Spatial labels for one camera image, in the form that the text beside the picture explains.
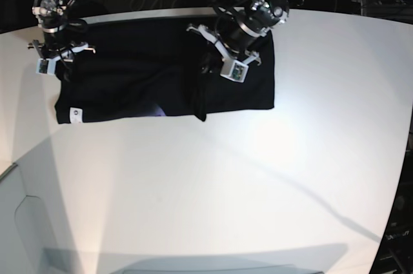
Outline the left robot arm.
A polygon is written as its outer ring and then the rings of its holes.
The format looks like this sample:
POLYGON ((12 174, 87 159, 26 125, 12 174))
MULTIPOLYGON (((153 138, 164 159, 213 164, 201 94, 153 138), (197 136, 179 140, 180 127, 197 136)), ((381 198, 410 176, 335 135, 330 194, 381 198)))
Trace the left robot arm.
POLYGON ((217 74, 243 83, 251 68, 261 66, 265 43, 272 29, 285 23, 291 0, 231 0, 212 6, 212 26, 190 24, 187 31, 202 37, 208 46, 200 62, 201 75, 217 74))

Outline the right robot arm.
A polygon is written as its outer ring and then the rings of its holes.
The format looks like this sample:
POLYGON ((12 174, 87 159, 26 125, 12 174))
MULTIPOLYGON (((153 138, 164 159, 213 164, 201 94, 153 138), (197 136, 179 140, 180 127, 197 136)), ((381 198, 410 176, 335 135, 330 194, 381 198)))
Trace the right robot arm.
POLYGON ((69 17, 76 1, 34 0, 32 13, 37 19, 44 41, 41 43, 34 40, 28 48, 36 50, 41 66, 58 61, 70 62, 74 58, 75 49, 86 45, 74 42, 70 36, 72 32, 83 33, 87 29, 86 21, 69 17))

